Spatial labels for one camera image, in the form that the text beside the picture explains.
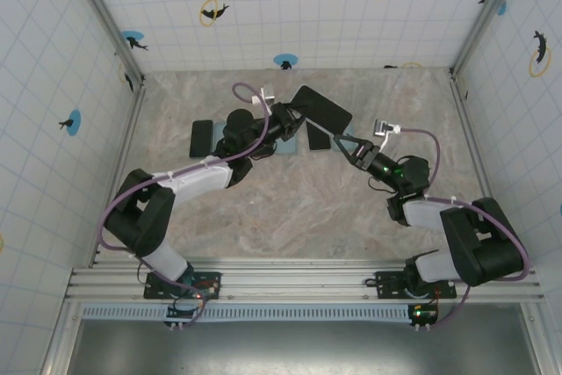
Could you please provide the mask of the pale mint phone case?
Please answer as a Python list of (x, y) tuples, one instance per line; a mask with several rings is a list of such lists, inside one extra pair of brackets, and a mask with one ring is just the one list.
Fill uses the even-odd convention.
[(212, 155), (220, 159), (228, 158), (228, 142), (225, 139), (224, 130), (226, 122), (215, 123), (213, 127), (213, 151)]

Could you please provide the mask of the black smartphone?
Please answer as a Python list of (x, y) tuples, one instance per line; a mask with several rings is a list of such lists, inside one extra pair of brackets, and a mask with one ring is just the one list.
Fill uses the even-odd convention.
[(308, 146), (311, 151), (324, 151), (331, 149), (331, 140), (329, 135), (309, 121), (306, 123), (306, 132)]
[(205, 158), (212, 152), (213, 122), (210, 119), (196, 120), (191, 126), (190, 158)]
[(352, 120), (350, 112), (307, 85), (299, 87), (290, 103), (303, 104), (298, 113), (331, 134), (343, 134)]

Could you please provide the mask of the blue oval shark sticker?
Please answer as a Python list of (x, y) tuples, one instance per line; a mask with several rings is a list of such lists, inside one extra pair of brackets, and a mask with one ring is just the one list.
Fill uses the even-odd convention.
[(132, 50), (140, 49), (148, 51), (148, 46), (141, 44), (141, 42), (145, 38), (142, 32), (138, 32), (135, 30), (125, 30), (121, 34)]

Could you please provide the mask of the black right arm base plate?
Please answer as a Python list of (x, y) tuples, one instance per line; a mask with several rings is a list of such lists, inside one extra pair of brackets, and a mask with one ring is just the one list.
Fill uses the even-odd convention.
[(375, 287), (380, 299), (455, 299), (458, 294), (448, 281), (425, 282), (405, 271), (378, 271)]

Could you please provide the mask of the aluminium rail beam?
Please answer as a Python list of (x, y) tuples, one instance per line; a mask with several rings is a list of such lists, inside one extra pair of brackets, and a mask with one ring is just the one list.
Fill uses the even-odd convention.
[[(227, 303), (378, 302), (377, 290), (364, 280), (379, 270), (397, 270), (398, 262), (329, 259), (200, 258), (193, 266), (222, 274), (220, 301)], [(74, 302), (143, 301), (139, 282), (147, 271), (131, 260), (102, 257), (90, 268), (74, 269), (67, 299)]]

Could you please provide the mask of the aluminium corner post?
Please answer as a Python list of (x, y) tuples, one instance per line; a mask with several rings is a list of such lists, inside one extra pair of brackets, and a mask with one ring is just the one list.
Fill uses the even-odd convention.
[(120, 58), (125, 73), (134, 86), (141, 87), (144, 83), (144, 75), (104, 0), (87, 1), (111, 41), (115, 54)]
[(500, 9), (504, 1), (505, 0), (485, 1), (482, 11), (471, 27), (468, 36), (465, 38), (465, 41), (461, 46), (460, 52), (453, 65), (450, 67), (450, 75), (453, 80), (456, 80), (458, 76), (463, 72), (476, 47), (485, 35), (486, 29), (489, 27), (492, 20), (497, 15), (497, 11)]

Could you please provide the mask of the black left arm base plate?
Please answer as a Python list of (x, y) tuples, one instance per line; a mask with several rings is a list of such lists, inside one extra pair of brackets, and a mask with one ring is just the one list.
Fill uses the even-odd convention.
[[(217, 271), (196, 271), (183, 284), (191, 285), (199, 290), (206, 299), (218, 299), (220, 296), (222, 274)], [(196, 292), (186, 291), (170, 285), (153, 273), (148, 273), (143, 297), (145, 299), (195, 299)]]

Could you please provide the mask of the aluminium frame leg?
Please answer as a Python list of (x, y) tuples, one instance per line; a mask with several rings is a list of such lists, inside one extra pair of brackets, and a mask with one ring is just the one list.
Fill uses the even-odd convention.
[(530, 345), (535, 358), (538, 375), (556, 375), (552, 363), (550, 344), (544, 330), (543, 320), (536, 303), (522, 303), (520, 305), (524, 324), (530, 339)]
[(40, 375), (68, 375), (81, 323), (82, 305), (73, 302), (64, 303)]

